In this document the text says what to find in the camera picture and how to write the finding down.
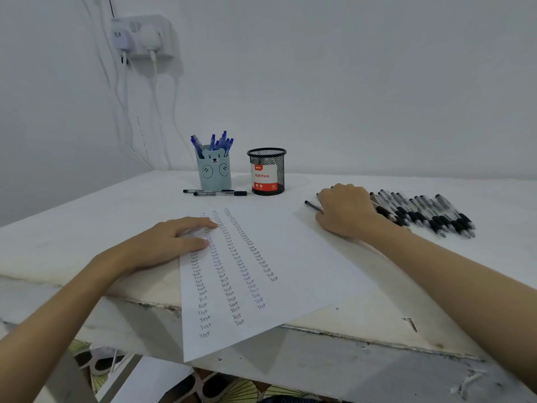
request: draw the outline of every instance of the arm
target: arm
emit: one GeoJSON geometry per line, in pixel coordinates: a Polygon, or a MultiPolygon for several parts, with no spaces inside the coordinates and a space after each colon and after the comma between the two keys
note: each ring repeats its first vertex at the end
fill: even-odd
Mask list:
{"type": "Polygon", "coordinates": [[[537,290],[401,229],[362,187],[319,194],[319,224],[360,239],[409,275],[485,351],[537,392],[537,290]]]}
{"type": "Polygon", "coordinates": [[[205,217],[158,223],[104,251],[0,341],[2,401],[32,402],[99,298],[116,280],[208,246],[186,230],[218,225],[205,217]]]}

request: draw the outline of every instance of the bear-shaped pen holder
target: bear-shaped pen holder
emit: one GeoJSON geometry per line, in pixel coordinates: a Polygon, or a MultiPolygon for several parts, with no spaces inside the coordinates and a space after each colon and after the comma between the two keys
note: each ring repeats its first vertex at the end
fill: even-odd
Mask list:
{"type": "Polygon", "coordinates": [[[229,152],[224,148],[209,150],[210,146],[203,146],[201,152],[204,158],[196,153],[198,173],[201,189],[205,191],[221,191],[232,188],[232,176],[229,169],[229,152]]]}

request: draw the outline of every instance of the product label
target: product label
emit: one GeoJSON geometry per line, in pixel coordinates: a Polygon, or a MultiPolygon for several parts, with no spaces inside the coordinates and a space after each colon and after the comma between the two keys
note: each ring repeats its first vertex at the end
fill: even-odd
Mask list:
{"type": "Polygon", "coordinates": [[[258,191],[278,190],[278,166],[276,164],[250,164],[252,188],[258,191]]]}

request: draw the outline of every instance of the tabletop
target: tabletop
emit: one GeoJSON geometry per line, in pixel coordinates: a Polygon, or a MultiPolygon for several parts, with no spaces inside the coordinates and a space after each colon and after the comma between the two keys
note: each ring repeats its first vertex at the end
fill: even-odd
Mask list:
{"type": "MultiPolygon", "coordinates": [[[[485,353],[401,270],[365,244],[322,232],[304,205],[337,182],[408,195],[441,193],[475,223],[471,240],[413,232],[537,289],[537,182],[364,175],[289,174],[278,196],[195,197],[198,173],[153,171],[0,228],[0,275],[63,285],[97,253],[153,224],[198,210],[237,202],[296,210],[361,269],[370,282],[355,297],[327,306],[287,326],[410,349],[484,357],[485,353]]],[[[232,176],[234,189],[248,189],[249,174],[232,176]]],[[[139,272],[114,284],[109,295],[141,303],[180,307],[178,261],[139,272]]]]}

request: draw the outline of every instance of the pen holder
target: pen holder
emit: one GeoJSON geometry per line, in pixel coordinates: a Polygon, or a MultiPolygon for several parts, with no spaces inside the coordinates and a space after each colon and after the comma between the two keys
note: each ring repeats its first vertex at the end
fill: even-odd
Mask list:
{"type": "Polygon", "coordinates": [[[232,188],[232,176],[229,169],[229,152],[224,148],[209,150],[210,146],[203,146],[201,152],[204,158],[196,153],[198,161],[198,174],[201,189],[206,191],[221,191],[232,188]]]}
{"type": "Polygon", "coordinates": [[[252,172],[252,192],[258,195],[278,195],[285,191],[283,148],[257,148],[247,152],[252,172]]]}

